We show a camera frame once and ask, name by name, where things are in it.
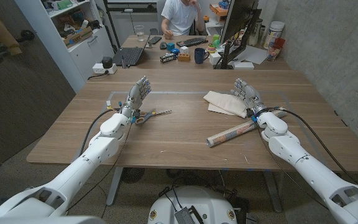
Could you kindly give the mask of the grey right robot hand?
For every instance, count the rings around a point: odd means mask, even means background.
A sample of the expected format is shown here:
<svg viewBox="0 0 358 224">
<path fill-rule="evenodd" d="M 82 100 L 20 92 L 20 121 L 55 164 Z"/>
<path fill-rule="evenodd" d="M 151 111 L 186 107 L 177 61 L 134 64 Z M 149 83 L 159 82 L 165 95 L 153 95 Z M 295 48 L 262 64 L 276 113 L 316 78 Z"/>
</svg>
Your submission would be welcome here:
<svg viewBox="0 0 358 224">
<path fill-rule="evenodd" d="M 260 93 L 241 78 L 235 80 L 234 88 L 231 93 L 243 101 L 246 106 L 247 117 L 251 117 L 251 115 L 258 117 L 268 110 L 261 99 Z"/>
</svg>

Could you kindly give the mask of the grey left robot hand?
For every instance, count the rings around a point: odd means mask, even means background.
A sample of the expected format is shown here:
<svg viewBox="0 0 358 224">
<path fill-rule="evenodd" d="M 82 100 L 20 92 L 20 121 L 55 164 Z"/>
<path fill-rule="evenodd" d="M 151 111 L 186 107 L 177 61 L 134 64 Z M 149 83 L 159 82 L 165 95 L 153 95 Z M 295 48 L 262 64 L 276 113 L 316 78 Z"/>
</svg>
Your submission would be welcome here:
<svg viewBox="0 0 358 224">
<path fill-rule="evenodd" d="M 146 76 L 143 76 L 132 85 L 121 107 L 120 114 L 123 114 L 128 119 L 132 119 L 134 113 L 141 107 L 143 100 L 150 92 L 150 81 Z"/>
</svg>

